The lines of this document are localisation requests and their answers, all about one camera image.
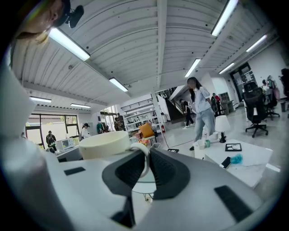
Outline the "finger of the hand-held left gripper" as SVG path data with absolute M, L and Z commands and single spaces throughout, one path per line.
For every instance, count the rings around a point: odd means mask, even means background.
M 57 156 L 59 162 L 73 162 L 82 160 L 79 150 L 70 150 Z

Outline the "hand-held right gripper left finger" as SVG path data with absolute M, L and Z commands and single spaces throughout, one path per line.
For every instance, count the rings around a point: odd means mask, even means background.
M 104 158 L 59 162 L 48 155 L 48 167 L 57 182 L 56 190 L 65 192 L 73 202 L 84 201 L 85 209 L 93 208 L 126 227 L 135 225 L 132 190 L 146 167 L 141 150 Z

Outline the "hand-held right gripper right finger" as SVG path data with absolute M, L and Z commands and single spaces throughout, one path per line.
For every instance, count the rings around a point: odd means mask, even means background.
M 139 231 L 250 231 L 262 200 L 252 188 L 208 161 L 153 148 L 157 189 Z

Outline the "white cup with handle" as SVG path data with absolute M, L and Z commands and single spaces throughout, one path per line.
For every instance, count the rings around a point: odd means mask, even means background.
M 84 160 L 103 158 L 138 149 L 145 155 L 146 168 L 140 177 L 144 177 L 149 172 L 149 149 L 142 143 L 131 143 L 126 131 L 114 131 L 98 134 L 83 139 L 79 143 L 79 151 Z

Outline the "white box appliance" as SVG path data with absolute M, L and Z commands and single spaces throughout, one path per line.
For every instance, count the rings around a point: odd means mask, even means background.
M 75 146 L 72 138 L 58 140 L 55 142 L 55 144 L 56 144 L 56 150 L 59 152 L 66 151 Z

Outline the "black-framed window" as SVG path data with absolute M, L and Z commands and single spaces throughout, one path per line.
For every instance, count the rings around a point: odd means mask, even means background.
M 79 125 L 75 115 L 31 114 L 25 125 L 24 135 L 42 149 L 48 148 L 48 134 L 55 140 L 72 138 L 79 144 Z

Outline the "white square container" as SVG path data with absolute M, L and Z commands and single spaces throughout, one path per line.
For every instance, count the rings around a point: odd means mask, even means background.
M 193 143 L 194 150 L 203 150 L 205 149 L 205 142 L 204 140 L 200 139 Z

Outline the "clothes rack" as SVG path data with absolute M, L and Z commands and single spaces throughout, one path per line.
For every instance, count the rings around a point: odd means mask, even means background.
M 98 122 L 97 124 L 97 133 L 98 134 L 103 134 L 109 132 L 109 127 L 103 123 L 103 122 Z

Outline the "teal fluffy duster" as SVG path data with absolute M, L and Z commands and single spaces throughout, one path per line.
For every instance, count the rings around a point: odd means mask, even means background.
M 243 156 L 242 154 L 237 154 L 233 157 L 230 158 L 230 162 L 231 164 L 233 165 L 236 165 L 236 164 L 242 164 L 242 161 L 243 161 Z

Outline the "white marble-look coffee table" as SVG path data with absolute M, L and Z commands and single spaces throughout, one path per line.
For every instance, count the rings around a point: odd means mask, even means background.
M 242 150 L 233 152 L 225 150 L 226 144 L 234 143 L 241 144 Z M 273 153 L 269 148 L 263 148 L 235 139 L 229 139 L 225 143 L 214 140 L 208 148 L 205 148 L 203 145 L 199 146 L 197 142 L 195 142 L 193 146 L 195 147 L 195 158 L 212 162 L 218 166 L 221 166 L 227 157 L 234 157 L 237 154 L 241 154 L 241 163 L 230 164 L 226 168 L 226 171 L 251 188 L 255 188 L 259 183 Z

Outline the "round white side table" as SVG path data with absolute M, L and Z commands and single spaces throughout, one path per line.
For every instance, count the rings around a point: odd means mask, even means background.
M 146 202 L 152 203 L 156 191 L 154 177 L 151 175 L 148 180 L 139 179 L 132 191 L 134 193 L 142 194 Z

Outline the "white table lamp, black base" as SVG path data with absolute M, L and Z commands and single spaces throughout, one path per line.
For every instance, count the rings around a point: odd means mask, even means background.
M 215 118 L 215 131 L 221 134 L 220 143 L 226 142 L 225 132 L 231 128 L 226 115 L 220 115 Z

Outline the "orange cushion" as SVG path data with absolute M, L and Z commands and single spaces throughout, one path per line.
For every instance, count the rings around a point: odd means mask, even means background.
M 148 137 L 152 137 L 152 136 L 155 135 L 150 123 L 145 123 L 145 124 L 141 125 L 139 127 L 139 129 L 140 129 L 140 132 L 141 132 L 141 136 L 143 138 L 148 138 Z

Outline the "white shelf unit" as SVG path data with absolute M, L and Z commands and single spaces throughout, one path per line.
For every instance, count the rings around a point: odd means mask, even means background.
M 139 131 L 139 127 L 145 123 L 151 124 L 155 132 L 161 133 L 161 124 L 159 123 L 152 98 L 123 106 L 121 110 L 128 133 Z

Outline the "black staircase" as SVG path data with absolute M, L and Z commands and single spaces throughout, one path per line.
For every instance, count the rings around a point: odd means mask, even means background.
M 183 112 L 183 105 L 177 97 L 182 88 L 183 86 L 173 87 L 156 93 L 161 114 L 165 115 L 172 124 L 185 122 L 186 117 Z

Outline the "grey cabinet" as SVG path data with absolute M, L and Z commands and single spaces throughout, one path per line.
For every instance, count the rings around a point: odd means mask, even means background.
M 235 111 L 234 100 L 231 100 L 227 92 L 220 93 L 220 104 L 226 116 Z

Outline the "black office chair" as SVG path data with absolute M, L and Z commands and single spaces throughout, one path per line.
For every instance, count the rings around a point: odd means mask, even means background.
M 283 92 L 286 100 L 289 101 L 289 69 L 284 68 L 281 70 L 280 80 L 283 84 Z
M 271 120 L 273 120 L 273 116 L 277 115 L 278 117 L 280 117 L 280 114 L 274 112 L 274 107 L 277 105 L 277 100 L 276 100 L 276 97 L 274 95 L 273 89 L 269 88 L 266 91 L 265 97 L 266 97 L 267 115 L 270 117 Z
M 250 127 L 245 129 L 245 132 L 253 129 L 253 138 L 258 130 L 264 131 L 266 136 L 269 133 L 266 129 L 266 125 L 261 124 L 261 122 L 267 118 L 263 96 L 264 94 L 262 88 L 258 87 L 255 82 L 244 84 L 244 92 L 242 93 L 242 97 L 245 103 L 247 118 L 252 123 Z

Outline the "black-framed glass door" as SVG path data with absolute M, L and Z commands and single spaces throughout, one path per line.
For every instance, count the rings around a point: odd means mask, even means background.
M 250 82 L 257 83 L 253 71 L 249 63 L 246 62 L 245 64 L 234 69 L 229 74 L 235 86 L 239 102 L 241 103 L 243 100 L 242 93 L 245 91 L 244 85 Z

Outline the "black frame with deer picture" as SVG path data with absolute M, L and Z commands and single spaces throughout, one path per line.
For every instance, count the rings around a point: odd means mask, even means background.
M 225 145 L 226 152 L 240 152 L 242 151 L 242 146 L 240 143 L 227 143 Z

